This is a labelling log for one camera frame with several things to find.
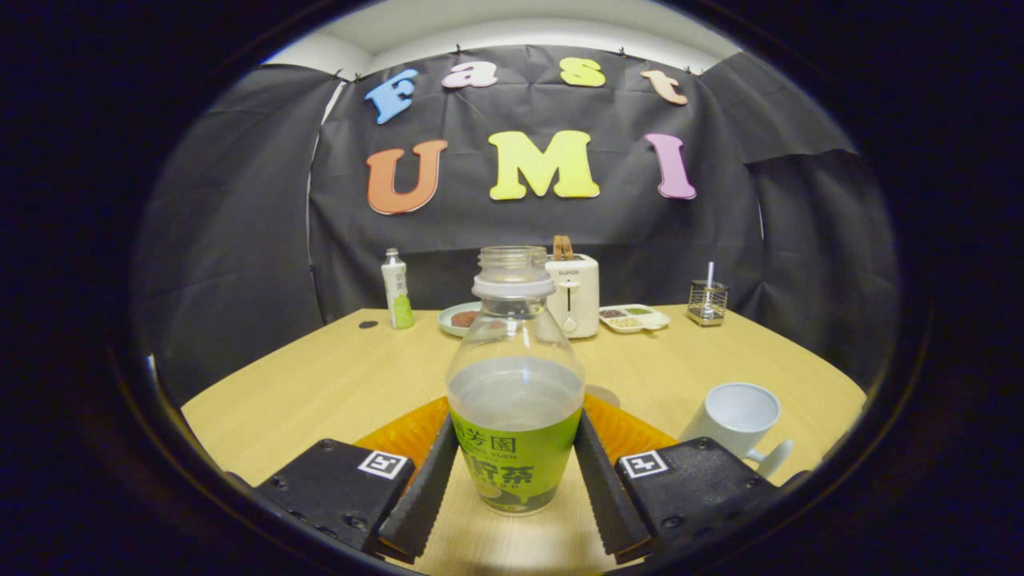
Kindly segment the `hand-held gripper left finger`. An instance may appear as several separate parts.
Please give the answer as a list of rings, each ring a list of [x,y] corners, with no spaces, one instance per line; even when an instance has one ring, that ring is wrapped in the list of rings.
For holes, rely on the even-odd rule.
[[[458,440],[436,398],[356,442],[322,438],[256,487],[283,513],[377,558],[424,554]]]

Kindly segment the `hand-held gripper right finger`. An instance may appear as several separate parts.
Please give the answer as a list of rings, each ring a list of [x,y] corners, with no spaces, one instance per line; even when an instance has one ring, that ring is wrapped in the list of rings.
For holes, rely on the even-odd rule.
[[[790,494],[712,438],[678,442],[594,396],[574,449],[604,551],[618,564],[692,554]]]

